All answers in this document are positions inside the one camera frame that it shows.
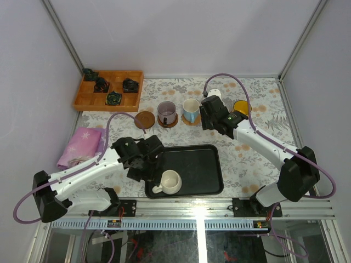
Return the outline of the woven rattan coaster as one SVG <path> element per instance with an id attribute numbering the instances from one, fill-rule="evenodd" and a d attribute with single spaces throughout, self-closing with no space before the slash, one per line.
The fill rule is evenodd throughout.
<path id="1" fill-rule="evenodd" d="M 198 115 L 197 118 L 195 119 L 194 123 L 191 123 L 190 121 L 188 121 L 184 114 L 182 114 L 182 121 L 184 124 L 188 125 L 188 126 L 197 126 L 199 124 L 201 124 L 201 115 Z"/>

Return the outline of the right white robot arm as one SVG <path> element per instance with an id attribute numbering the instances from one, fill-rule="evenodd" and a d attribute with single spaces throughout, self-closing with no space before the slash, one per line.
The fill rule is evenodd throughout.
<path id="1" fill-rule="evenodd" d="M 256 216 L 269 211 L 271 205 L 284 200 L 298 202 L 320 180 L 320 174 L 312 163 L 316 162 L 312 149 L 302 149 L 274 141 L 268 133 L 252 128 L 247 115 L 229 112 L 220 97 L 209 96 L 201 101 L 200 114 L 204 130 L 216 130 L 237 140 L 269 160 L 280 172 L 277 182 L 260 188 L 250 202 L 250 210 Z"/>

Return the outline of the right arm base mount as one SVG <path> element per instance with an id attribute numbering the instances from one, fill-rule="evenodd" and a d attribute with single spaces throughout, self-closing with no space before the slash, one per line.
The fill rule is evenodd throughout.
<path id="1" fill-rule="evenodd" d="M 253 194 L 250 198 L 232 198 L 232 204 L 227 207 L 227 210 L 239 218 L 265 217 L 269 219 L 271 214 L 274 218 L 281 218 L 282 210 L 278 209 L 278 206 L 274 210 L 273 205 L 264 207 L 256 200 L 256 194 Z"/>

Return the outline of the light brown wooden coaster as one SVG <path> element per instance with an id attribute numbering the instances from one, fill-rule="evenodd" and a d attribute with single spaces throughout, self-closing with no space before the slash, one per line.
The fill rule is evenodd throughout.
<path id="1" fill-rule="evenodd" d="M 175 120 L 174 120 L 174 122 L 171 123 L 171 124 L 163 124 L 163 123 L 161 122 L 161 120 L 160 120 L 159 117 L 157 118 L 157 122 L 158 122 L 158 124 L 159 124 L 161 127 L 163 127 L 163 128 L 173 128 L 174 126 L 177 125 L 178 120 L 179 120 L 178 114 L 177 114 L 177 113 L 175 114 L 175 116 L 176 116 L 176 117 L 175 117 Z"/>

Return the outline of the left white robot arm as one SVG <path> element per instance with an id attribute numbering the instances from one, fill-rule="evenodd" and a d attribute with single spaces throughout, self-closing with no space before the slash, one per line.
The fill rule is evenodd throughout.
<path id="1" fill-rule="evenodd" d="M 40 220 L 53 222 L 68 213 L 93 213 L 94 216 L 117 216 L 121 201 L 113 188 L 84 191 L 83 187 L 124 169 L 127 177 L 140 182 L 159 184 L 165 147 L 156 135 L 145 139 L 120 138 L 94 157 L 67 170 L 33 177 L 33 197 Z"/>

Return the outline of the light blue mug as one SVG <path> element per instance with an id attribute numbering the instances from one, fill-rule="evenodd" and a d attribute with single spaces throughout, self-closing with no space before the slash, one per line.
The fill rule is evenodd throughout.
<path id="1" fill-rule="evenodd" d="M 187 99 L 183 102 L 183 115 L 188 122 L 195 123 L 199 113 L 200 103 L 196 99 Z"/>

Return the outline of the yellow glass mug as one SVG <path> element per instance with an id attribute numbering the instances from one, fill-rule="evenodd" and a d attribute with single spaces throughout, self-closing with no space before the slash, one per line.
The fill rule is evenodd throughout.
<path id="1" fill-rule="evenodd" d="M 233 104 L 233 110 L 239 111 L 248 116 L 252 111 L 252 106 L 245 100 L 238 100 Z"/>

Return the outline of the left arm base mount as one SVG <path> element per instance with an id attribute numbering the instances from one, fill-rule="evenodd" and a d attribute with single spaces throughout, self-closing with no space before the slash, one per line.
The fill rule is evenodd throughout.
<path id="1" fill-rule="evenodd" d="M 94 211 L 93 216 L 99 217 L 135 217 L 137 201 L 135 199 L 123 199 L 119 204 L 113 204 L 104 211 Z"/>

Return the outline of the cream speckled mug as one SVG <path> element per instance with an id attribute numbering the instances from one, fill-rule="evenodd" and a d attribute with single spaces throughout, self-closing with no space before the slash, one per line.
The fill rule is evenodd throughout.
<path id="1" fill-rule="evenodd" d="M 174 170 L 166 170 L 163 172 L 160 185 L 154 186 L 152 192 L 154 194 L 163 192 L 167 195 L 174 195 L 179 192 L 182 187 L 182 179 Z"/>

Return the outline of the dark brown wooden coaster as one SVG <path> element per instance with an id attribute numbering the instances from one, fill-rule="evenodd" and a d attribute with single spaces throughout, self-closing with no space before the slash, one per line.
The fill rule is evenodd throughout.
<path id="1" fill-rule="evenodd" d="M 141 111 L 135 116 L 134 124 L 139 129 L 149 129 L 155 124 L 155 116 L 150 111 Z"/>

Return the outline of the purple glass mug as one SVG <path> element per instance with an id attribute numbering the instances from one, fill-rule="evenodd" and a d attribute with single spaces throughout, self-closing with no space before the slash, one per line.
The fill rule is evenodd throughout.
<path id="1" fill-rule="evenodd" d="M 157 107 L 157 112 L 163 124 L 171 124 L 176 118 L 176 106 L 170 101 L 161 102 Z"/>

